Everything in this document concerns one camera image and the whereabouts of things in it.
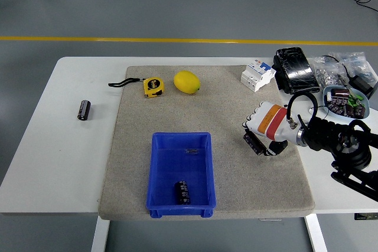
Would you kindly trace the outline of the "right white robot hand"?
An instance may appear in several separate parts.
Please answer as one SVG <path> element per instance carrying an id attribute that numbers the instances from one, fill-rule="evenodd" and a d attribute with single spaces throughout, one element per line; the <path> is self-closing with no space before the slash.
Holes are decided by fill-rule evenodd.
<path id="1" fill-rule="evenodd" d="M 303 146 L 303 128 L 298 118 L 288 117 L 286 107 L 262 102 L 243 123 L 246 143 L 257 155 L 280 154 L 289 142 Z"/>

